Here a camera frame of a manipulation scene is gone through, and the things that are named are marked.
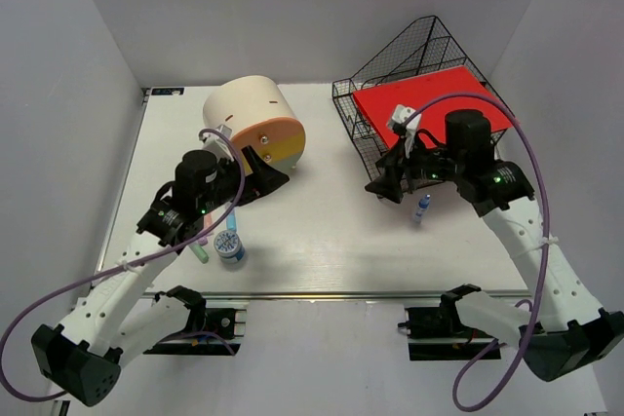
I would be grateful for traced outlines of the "cream round drawer box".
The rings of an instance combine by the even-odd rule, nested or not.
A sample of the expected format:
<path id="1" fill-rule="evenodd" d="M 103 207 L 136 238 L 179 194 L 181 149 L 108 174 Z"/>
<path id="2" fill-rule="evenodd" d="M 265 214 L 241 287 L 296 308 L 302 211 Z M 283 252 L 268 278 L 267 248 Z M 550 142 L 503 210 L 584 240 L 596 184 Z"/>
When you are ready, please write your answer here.
<path id="1" fill-rule="evenodd" d="M 250 145 L 269 166 L 284 173 L 301 158 L 306 134 L 278 85 L 268 77 L 251 75 L 217 87 L 203 106 L 208 128 L 224 125 L 230 141 L 243 149 Z"/>

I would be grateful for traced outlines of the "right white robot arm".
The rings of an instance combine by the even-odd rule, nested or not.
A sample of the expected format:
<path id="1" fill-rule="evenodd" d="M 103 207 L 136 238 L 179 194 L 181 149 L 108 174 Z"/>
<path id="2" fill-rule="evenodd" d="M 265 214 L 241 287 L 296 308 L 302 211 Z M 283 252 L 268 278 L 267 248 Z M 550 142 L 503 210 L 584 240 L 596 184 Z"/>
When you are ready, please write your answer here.
<path id="1" fill-rule="evenodd" d="M 623 339 L 623 314 L 607 311 L 557 240 L 544 235 L 545 219 L 527 177 L 494 155 L 489 120 L 478 110 L 449 112 L 446 140 L 434 148 L 420 140 L 419 121 L 414 109 L 395 108 L 387 126 L 399 139 L 377 162 L 381 175 L 366 191 L 398 204 L 403 179 L 454 183 L 535 291 L 536 324 L 524 354 L 531 372 L 551 382 L 605 357 Z"/>

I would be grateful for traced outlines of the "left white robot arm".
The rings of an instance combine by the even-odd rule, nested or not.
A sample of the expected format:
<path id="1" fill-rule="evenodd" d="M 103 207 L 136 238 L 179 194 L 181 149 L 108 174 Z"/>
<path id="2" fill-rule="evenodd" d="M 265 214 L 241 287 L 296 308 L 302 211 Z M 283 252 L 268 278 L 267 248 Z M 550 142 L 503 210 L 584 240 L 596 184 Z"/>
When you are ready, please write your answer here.
<path id="1" fill-rule="evenodd" d="M 173 180 L 163 184 L 123 252 L 118 274 L 102 280 L 58 325 L 40 326 L 31 338 L 41 373 L 92 407 L 116 385 L 123 367 L 161 340 L 194 337 L 206 326 L 206 301 L 184 286 L 159 292 L 152 308 L 128 314 L 153 281 L 181 255 L 182 243 L 204 227 L 205 215 L 225 204 L 243 206 L 267 196 L 289 177 L 247 146 L 251 168 L 207 150 L 185 153 Z"/>

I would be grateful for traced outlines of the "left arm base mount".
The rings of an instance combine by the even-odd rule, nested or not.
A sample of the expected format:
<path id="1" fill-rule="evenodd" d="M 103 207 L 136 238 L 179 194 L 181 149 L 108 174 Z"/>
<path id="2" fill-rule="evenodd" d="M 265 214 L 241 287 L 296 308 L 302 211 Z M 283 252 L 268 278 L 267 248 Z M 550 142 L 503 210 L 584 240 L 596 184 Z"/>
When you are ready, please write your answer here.
<path id="1" fill-rule="evenodd" d="M 233 357 L 246 331 L 247 307 L 213 301 L 176 286 L 141 299 L 112 341 L 122 363 L 141 355 Z"/>

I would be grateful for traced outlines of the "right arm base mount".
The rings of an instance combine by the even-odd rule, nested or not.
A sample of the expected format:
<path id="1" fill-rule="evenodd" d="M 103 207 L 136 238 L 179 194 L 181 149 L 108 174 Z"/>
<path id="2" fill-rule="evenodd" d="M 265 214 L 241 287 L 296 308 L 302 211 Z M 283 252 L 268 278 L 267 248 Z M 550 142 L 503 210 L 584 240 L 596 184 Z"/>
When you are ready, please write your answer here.
<path id="1" fill-rule="evenodd" d="M 456 303 L 464 296 L 483 293 L 463 284 L 442 294 L 436 306 L 405 307 L 397 331 L 408 338 L 410 361 L 468 361 L 483 351 L 493 338 L 459 320 Z"/>

